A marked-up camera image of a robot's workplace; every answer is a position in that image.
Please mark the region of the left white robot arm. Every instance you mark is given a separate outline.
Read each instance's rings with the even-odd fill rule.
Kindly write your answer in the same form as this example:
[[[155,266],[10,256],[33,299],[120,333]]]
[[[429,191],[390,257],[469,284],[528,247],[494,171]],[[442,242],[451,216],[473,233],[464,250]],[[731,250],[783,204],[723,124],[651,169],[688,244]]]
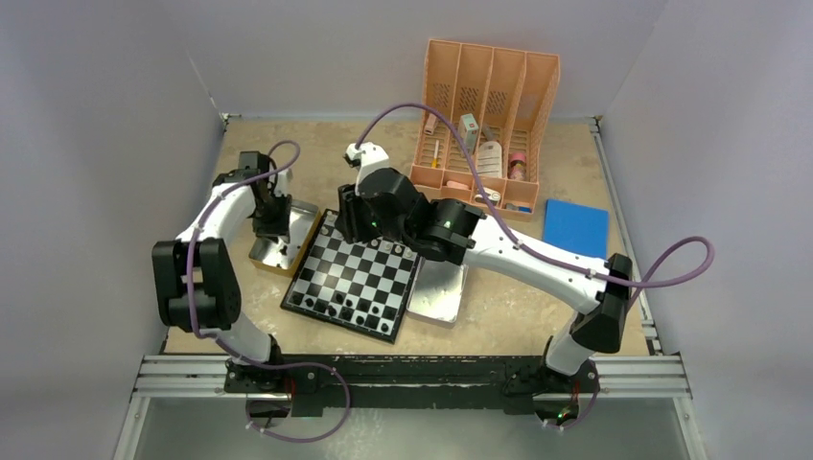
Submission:
[[[210,338],[261,391],[285,382],[277,340],[242,312],[242,293],[228,244],[245,220],[256,237],[290,243],[292,163],[277,165],[270,153],[243,151],[238,166],[219,174],[206,204],[174,239],[157,242],[151,262],[162,323],[200,339]]]

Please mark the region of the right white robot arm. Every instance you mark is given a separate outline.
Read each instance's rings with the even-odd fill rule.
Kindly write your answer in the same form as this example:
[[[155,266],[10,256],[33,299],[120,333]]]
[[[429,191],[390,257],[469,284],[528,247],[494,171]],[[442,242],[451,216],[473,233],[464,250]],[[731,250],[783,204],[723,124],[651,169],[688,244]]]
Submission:
[[[427,261],[493,271],[572,308],[569,324],[551,338],[538,365],[545,387],[560,390],[592,355],[619,352],[631,300],[629,257],[587,257],[515,233],[476,206],[428,200],[393,168],[340,186],[337,199],[337,229],[347,242],[397,242]]]

